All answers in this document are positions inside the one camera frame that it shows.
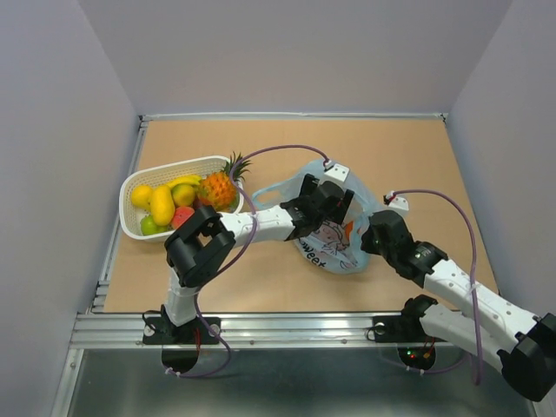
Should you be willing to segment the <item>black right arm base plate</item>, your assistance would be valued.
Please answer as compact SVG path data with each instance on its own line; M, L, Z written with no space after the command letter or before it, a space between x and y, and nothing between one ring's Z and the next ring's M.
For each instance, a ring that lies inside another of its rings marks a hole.
M374 340L379 343L424 342L427 338L417 318L377 315L373 318Z

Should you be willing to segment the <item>red yellow peach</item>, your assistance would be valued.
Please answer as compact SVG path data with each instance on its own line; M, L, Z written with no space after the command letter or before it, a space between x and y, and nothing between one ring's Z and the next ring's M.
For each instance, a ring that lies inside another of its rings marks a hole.
M179 229L194 213L195 210L189 206L176 208L174 216L170 222L171 228Z

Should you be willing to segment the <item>orange tangerine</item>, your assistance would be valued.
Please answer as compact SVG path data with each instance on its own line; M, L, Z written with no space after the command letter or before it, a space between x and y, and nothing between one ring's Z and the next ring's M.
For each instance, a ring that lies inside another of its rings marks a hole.
M345 225L344 231L346 237L349 237L354 229L354 221L351 221Z

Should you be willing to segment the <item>light blue printed plastic bag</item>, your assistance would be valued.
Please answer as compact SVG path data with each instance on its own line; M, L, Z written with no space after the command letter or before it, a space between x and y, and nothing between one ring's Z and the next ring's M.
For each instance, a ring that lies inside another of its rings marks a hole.
M287 180L255 191L251 201L259 210L289 201L299 195L305 174L314 175L319 182L323 182L323 173L323 162L314 160ZM359 273L369 264L370 255L361 250L361 236L368 228L368 217L378 211L381 205L351 170L341 187L354 192L345 219L341 223L325 221L311 235L294 240L294 245L315 266L333 274L346 275ZM346 237L344 228L351 221L354 221L354 229Z

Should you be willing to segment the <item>green apple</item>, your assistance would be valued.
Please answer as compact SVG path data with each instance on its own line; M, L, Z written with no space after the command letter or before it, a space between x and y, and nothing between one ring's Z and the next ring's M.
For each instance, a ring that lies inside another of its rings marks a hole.
M143 236L157 235L169 230L167 226L157 225L152 215L146 215L141 219L140 229Z

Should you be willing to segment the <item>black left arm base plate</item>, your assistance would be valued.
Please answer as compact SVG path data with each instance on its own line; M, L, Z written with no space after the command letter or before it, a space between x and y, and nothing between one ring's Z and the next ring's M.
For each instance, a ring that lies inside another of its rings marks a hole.
M209 331L209 328L215 332L219 331L221 319L219 317L208 318L207 322L209 325L206 327L199 318L195 318L191 322L177 327L160 315L147 316L142 343L147 346L218 345L219 341Z

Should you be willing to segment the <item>orange pineapple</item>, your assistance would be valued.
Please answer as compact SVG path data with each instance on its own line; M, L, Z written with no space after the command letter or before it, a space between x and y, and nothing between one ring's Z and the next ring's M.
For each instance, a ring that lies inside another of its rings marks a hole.
M215 211L231 209L239 195L233 182L243 180L251 164L252 162L243 158L242 154L233 153L223 168L202 179L197 187L197 196L210 200Z

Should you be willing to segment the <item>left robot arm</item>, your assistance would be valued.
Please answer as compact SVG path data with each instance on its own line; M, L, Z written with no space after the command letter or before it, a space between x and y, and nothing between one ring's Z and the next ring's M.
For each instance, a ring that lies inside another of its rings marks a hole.
M303 179L300 194L271 208L238 214L204 206L165 241L170 269L167 299L162 305L163 332L175 342L186 341L198 317L195 297L219 275L234 248L255 242L296 240L315 232L324 222L343 222L354 191L312 175Z

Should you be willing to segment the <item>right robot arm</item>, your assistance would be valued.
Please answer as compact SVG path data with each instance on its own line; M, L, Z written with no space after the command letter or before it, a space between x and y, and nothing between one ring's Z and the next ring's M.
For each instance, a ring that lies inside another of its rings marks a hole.
M376 212L361 248L380 255L395 272L450 302L450 311L421 297L400 317L410 339L427 334L462 348L501 373L528 400L540 402L555 385L555 316L538 316L473 282L448 255L430 242L416 241L404 219L391 210Z

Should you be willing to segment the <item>green yellow mango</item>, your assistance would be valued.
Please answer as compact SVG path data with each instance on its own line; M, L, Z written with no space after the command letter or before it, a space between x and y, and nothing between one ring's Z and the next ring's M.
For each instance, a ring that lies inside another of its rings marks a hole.
M150 212L158 226L168 226L175 214L175 204L170 187L161 185L155 188L150 197Z

